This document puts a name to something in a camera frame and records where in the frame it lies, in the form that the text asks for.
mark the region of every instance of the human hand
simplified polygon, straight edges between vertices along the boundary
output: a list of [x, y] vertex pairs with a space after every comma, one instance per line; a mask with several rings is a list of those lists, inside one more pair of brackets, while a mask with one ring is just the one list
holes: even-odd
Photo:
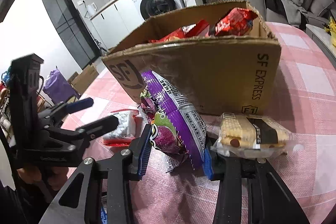
[[[68, 180], [67, 173], [68, 167], [51, 167], [53, 174], [48, 178], [48, 184], [54, 191], [58, 191], [62, 188], [65, 182]], [[35, 182], [42, 180], [40, 170], [33, 165], [28, 165], [24, 168], [17, 170], [20, 178], [27, 184], [34, 184]]]

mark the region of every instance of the white cabinet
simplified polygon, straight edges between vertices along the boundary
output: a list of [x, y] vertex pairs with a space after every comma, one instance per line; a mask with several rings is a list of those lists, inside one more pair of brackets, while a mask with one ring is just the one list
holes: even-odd
[[113, 4], [93, 18], [92, 23], [108, 48], [116, 46], [129, 34]]
[[144, 19], [139, 15], [132, 0], [118, 0], [115, 2], [115, 6], [129, 32], [133, 31], [144, 22]]

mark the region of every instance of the yellow snack package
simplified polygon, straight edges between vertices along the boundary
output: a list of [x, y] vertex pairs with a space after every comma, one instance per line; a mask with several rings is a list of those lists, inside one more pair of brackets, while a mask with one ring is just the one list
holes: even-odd
[[217, 153], [254, 159], [275, 157], [295, 146], [292, 132], [270, 117], [223, 113], [220, 136], [211, 147]]

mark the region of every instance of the table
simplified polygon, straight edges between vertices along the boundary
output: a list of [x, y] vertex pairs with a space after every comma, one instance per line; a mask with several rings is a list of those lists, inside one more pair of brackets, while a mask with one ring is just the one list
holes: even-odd
[[331, 35], [327, 34], [324, 29], [314, 25], [306, 25], [306, 34], [319, 46], [325, 56], [336, 68], [336, 47], [331, 42]]
[[[304, 150], [279, 156], [271, 164], [306, 213], [320, 224], [336, 203], [336, 71], [307, 34], [290, 25], [268, 23], [282, 45], [273, 95], [266, 114], [295, 133]], [[82, 96], [94, 105], [68, 116], [63, 128], [75, 129], [110, 111], [136, 104], [105, 69]], [[202, 116], [207, 130], [218, 133], [218, 118]], [[96, 160], [113, 154], [93, 141], [84, 157]], [[152, 150], [147, 173], [131, 182], [132, 203], [139, 224], [212, 223], [218, 182], [185, 162], [173, 172], [163, 170], [161, 152]], [[242, 223], [247, 223], [247, 191], [243, 188]]]

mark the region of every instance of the brown cardboard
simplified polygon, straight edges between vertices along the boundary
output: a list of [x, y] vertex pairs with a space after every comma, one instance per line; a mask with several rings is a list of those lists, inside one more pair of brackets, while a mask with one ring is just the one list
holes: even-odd
[[145, 87], [141, 73], [154, 70], [185, 94], [201, 113], [262, 114], [281, 54], [278, 40], [262, 18], [254, 20], [249, 36], [147, 43], [201, 19], [214, 24], [234, 7], [253, 9], [246, 2], [227, 2], [152, 17], [121, 41], [103, 62], [137, 103]]
[[79, 94], [83, 94], [98, 75], [99, 73], [94, 64], [88, 65], [80, 75], [72, 80], [71, 84]]

